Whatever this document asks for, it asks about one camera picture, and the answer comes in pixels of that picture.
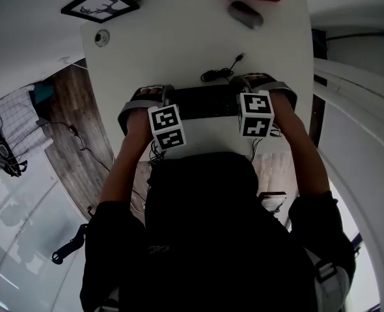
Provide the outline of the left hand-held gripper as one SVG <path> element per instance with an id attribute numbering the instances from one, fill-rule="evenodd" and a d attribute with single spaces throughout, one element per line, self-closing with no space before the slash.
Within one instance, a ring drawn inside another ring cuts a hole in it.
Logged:
<path id="1" fill-rule="evenodd" d="M 164 84 L 162 94 L 141 94 L 133 96 L 125 104 L 118 116 L 118 122 L 127 135 L 129 113 L 134 109 L 147 109 L 150 128 L 158 148 L 167 151 L 186 145 L 184 128 L 177 104 L 173 104 L 171 95 L 174 87 Z"/>

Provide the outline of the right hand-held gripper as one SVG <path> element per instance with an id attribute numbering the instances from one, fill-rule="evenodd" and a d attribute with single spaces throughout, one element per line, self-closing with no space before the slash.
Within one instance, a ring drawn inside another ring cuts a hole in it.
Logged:
<path id="1" fill-rule="evenodd" d="M 238 125 L 240 135 L 246 138 L 268 137 L 275 113 L 271 104 L 270 92 L 279 90 L 287 97 L 292 109 L 297 103 L 297 94 L 286 83 L 273 80 L 256 87 L 250 86 L 252 75 L 237 75 L 230 84 L 240 89 L 238 98 Z"/>

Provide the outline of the black keyboard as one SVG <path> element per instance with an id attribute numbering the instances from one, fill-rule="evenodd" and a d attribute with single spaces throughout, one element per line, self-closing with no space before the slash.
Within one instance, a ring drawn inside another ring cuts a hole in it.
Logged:
<path id="1" fill-rule="evenodd" d="M 230 84 L 174 89 L 173 104 L 178 105 L 181 120 L 238 115 L 240 89 Z"/>

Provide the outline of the person's left forearm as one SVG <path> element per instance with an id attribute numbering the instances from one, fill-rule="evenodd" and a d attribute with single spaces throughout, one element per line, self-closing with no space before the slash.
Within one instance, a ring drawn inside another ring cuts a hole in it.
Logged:
<path id="1" fill-rule="evenodd" d="M 126 127 L 127 134 L 105 180 L 100 203 L 131 201 L 137 163 L 153 139 L 146 109 L 132 110 Z"/>

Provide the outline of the person's right forearm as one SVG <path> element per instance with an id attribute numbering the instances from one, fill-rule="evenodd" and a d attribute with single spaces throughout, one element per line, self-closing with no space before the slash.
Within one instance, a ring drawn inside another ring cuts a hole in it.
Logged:
<path id="1" fill-rule="evenodd" d="M 290 145 L 299 194 L 321 196 L 329 193 L 328 175 L 322 158 L 311 141 L 303 122 L 280 90 L 270 92 L 275 124 Z"/>

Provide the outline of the person's right hand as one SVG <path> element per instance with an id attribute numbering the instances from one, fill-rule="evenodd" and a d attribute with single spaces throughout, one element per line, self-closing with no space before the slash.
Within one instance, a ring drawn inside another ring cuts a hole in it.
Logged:
<path id="1" fill-rule="evenodd" d="M 243 78 L 251 85 L 251 87 L 264 85 L 273 81 L 273 78 L 266 73 L 249 73 L 244 75 Z"/>

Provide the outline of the person's left hand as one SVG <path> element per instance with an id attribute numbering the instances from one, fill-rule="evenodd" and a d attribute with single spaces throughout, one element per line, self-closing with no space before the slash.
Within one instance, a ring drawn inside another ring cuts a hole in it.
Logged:
<path id="1" fill-rule="evenodd" d="M 163 87 L 162 86 L 148 86 L 139 89 L 136 92 L 135 99 L 137 100 L 150 100 L 162 101 Z"/>

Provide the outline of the grey computer mouse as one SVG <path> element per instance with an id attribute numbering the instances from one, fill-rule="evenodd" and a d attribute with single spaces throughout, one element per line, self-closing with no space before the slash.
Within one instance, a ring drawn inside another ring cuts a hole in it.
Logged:
<path id="1" fill-rule="evenodd" d="M 260 28 L 264 23 L 260 13 L 241 1 L 232 2 L 228 7 L 228 13 L 232 18 L 252 30 Z"/>

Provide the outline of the round grey desk grommet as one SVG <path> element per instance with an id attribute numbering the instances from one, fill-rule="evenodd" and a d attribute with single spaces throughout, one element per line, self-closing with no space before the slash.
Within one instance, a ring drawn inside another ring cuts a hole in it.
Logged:
<path id="1" fill-rule="evenodd" d="M 110 32 L 106 29 L 101 29 L 96 33 L 94 37 L 94 43 L 98 47 L 104 47 L 109 43 L 110 38 L 111 38 Z"/>

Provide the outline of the black framed deer picture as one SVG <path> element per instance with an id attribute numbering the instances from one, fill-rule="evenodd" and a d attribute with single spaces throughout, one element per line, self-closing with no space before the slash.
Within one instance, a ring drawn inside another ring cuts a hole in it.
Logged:
<path id="1" fill-rule="evenodd" d="M 74 0 L 61 8 L 61 14 L 104 23 L 139 8 L 134 0 Z"/>

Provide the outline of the teal bin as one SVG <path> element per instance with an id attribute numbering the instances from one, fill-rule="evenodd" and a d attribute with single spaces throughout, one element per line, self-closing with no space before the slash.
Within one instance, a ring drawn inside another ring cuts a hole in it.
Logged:
<path id="1" fill-rule="evenodd" d="M 54 87 L 48 83 L 35 83 L 33 90 L 29 94 L 33 105 L 37 105 L 54 94 Z"/>

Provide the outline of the person's black shirt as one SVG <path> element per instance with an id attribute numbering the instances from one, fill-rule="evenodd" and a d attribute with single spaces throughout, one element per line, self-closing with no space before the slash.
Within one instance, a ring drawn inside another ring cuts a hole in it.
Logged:
<path id="1" fill-rule="evenodd" d="M 262 206 L 244 156 L 161 162 L 148 183 L 144 221 L 123 201 L 101 202 L 91 218 L 83 312 L 114 289 L 121 311 L 317 312 L 311 254 L 353 281 L 353 246 L 330 192 L 296 198 L 287 230 Z"/>

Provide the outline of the black office chair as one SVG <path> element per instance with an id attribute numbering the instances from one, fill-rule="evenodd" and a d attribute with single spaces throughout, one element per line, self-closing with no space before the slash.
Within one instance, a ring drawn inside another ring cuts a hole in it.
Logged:
<path id="1" fill-rule="evenodd" d="M 66 257 L 80 249 L 85 243 L 85 235 L 88 224 L 81 224 L 75 237 L 67 244 L 53 252 L 51 261 L 56 265 L 61 265 Z"/>

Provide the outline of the white door frame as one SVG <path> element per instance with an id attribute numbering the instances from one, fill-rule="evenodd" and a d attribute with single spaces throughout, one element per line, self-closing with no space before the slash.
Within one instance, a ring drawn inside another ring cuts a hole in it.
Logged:
<path id="1" fill-rule="evenodd" d="M 384 77 L 353 66 L 314 59 L 314 73 L 333 83 L 338 92 L 367 107 L 384 111 Z"/>

